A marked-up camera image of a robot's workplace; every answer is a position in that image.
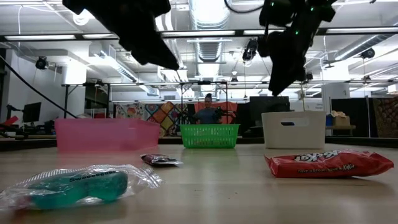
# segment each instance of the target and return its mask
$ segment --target wooden table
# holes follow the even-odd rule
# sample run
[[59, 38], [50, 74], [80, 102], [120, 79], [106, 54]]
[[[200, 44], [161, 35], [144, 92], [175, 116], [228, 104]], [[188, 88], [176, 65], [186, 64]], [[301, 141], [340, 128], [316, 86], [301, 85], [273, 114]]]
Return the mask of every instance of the wooden table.
[[[372, 150], [398, 161], [398, 151]], [[108, 205], [54, 211], [0, 213], [1, 223], [398, 223], [398, 171], [361, 179], [276, 179], [268, 156], [303, 150], [186, 149], [163, 145], [150, 152], [181, 158], [183, 167], [157, 169], [167, 183]], [[0, 153], [0, 188], [38, 172], [92, 164], [141, 165], [141, 152], [57, 155], [55, 148]]]

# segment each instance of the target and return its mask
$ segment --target ceiling duct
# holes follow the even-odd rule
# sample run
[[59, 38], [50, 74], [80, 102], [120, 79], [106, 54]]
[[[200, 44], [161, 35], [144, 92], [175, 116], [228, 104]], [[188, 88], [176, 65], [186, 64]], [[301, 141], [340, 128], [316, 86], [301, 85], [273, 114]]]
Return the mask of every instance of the ceiling duct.
[[[126, 77], [131, 82], [140, 82], [140, 79], [138, 79], [137, 75], [133, 71], [127, 69], [127, 66], [125, 64], [116, 60], [116, 50], [112, 46], [109, 46], [109, 55], [103, 50], [101, 50], [101, 55], [94, 55], [96, 57], [103, 58], [106, 63], [109, 66], [113, 67], [120, 75], [122, 75], [122, 77]], [[143, 89], [148, 96], [160, 96], [159, 89], [152, 88], [146, 85], [139, 85], [139, 87]]]
[[[398, 17], [393, 18], [385, 26], [398, 26]], [[337, 51], [334, 54], [335, 60], [346, 60], [350, 57], [358, 55], [365, 50], [387, 40], [395, 34], [378, 34], [378, 35], [366, 35], [359, 40], [349, 44], [347, 47]]]
[[[221, 30], [226, 29], [229, 10], [223, 0], [189, 0], [192, 29], [194, 30]], [[198, 73], [202, 77], [214, 78], [218, 75], [220, 65], [215, 63], [220, 60], [223, 43], [221, 38], [213, 39], [214, 42], [197, 42], [195, 51]]]

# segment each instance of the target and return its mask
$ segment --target ceiling light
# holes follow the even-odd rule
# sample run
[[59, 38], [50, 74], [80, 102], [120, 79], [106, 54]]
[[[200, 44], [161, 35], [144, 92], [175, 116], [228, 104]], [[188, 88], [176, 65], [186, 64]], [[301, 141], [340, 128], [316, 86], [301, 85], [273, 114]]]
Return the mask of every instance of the ceiling light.
[[243, 62], [243, 66], [245, 66], [246, 68], [250, 67], [251, 65], [252, 65], [252, 60]]
[[111, 83], [111, 86], [138, 86], [138, 83]]
[[42, 1], [3, 1], [0, 2], [0, 6], [21, 6], [21, 5], [43, 5]]
[[231, 39], [193, 39], [187, 40], [187, 43], [222, 43], [222, 42], [232, 42]]
[[242, 84], [242, 85], [244, 85], [244, 84], [247, 84], [247, 85], [255, 85], [255, 84], [262, 84], [262, 82], [248, 81], [248, 82], [234, 82], [234, 84]]
[[85, 39], [118, 39], [114, 34], [83, 34]]
[[327, 34], [344, 34], [344, 33], [370, 33], [370, 32], [398, 32], [398, 27], [363, 27], [363, 28], [329, 28]]
[[87, 9], [84, 9], [79, 15], [73, 13], [73, 21], [78, 26], [86, 25], [90, 19], [95, 19], [95, 17]]
[[172, 83], [172, 82], [168, 82], [168, 83], [140, 83], [141, 85], [179, 85], [179, 83]]
[[201, 31], [176, 31], [161, 32], [162, 37], [206, 37], [206, 36], [231, 36], [235, 35], [234, 30], [201, 30]]
[[[284, 30], [282, 29], [277, 29], [277, 30], [268, 30], [268, 34], [272, 33], [272, 32], [283, 32]], [[258, 30], [244, 30], [243, 31], [243, 35], [264, 35], [265, 30], [263, 29], [258, 29]]]
[[74, 40], [74, 35], [10, 35], [4, 37], [10, 41], [16, 40]]

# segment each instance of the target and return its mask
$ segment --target plastic bag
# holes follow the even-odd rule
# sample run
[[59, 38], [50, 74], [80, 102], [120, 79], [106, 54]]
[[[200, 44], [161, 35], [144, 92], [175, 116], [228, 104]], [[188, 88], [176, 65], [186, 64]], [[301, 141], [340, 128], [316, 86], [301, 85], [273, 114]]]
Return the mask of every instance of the plastic bag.
[[113, 202], [157, 188], [163, 180], [151, 169], [132, 165], [95, 165], [37, 174], [0, 193], [0, 210], [57, 209]]
[[170, 166], [183, 164], [183, 162], [178, 161], [176, 158], [161, 154], [141, 155], [141, 159], [152, 166]]
[[295, 156], [267, 158], [276, 177], [366, 177], [381, 174], [394, 167], [389, 159], [375, 152], [327, 151]]

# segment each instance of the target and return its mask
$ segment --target security camera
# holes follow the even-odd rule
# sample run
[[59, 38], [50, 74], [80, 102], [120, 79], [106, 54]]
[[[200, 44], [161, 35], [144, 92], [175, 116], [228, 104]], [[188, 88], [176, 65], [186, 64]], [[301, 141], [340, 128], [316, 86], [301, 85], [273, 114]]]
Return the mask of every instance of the security camera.
[[374, 57], [374, 54], [375, 54], [375, 51], [374, 51], [372, 48], [370, 48], [370, 49], [367, 49], [367, 50], [365, 50], [364, 52], [362, 52], [362, 53], [360, 54], [360, 56], [361, 56], [361, 58], [363, 58], [363, 59], [365, 59], [365, 58], [373, 58], [373, 57]]
[[46, 56], [40, 56], [36, 61], [36, 68], [40, 70], [46, 70], [49, 68], [49, 62], [47, 61]]
[[258, 48], [257, 39], [250, 39], [242, 55], [243, 61], [249, 62], [253, 60], [254, 56], [256, 56], [257, 54], [257, 48]]

